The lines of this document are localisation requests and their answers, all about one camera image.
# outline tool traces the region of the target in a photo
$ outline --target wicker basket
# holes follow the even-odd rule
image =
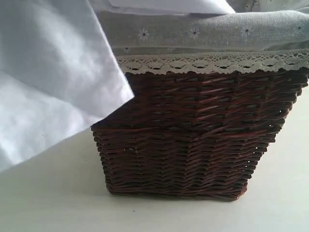
[[[307,73],[128,73],[136,97],[92,127],[108,190],[237,199]]]

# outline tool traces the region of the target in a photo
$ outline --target white background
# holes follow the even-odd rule
[[[2,232],[307,232],[309,88],[238,201],[111,196],[90,131],[0,174]]]

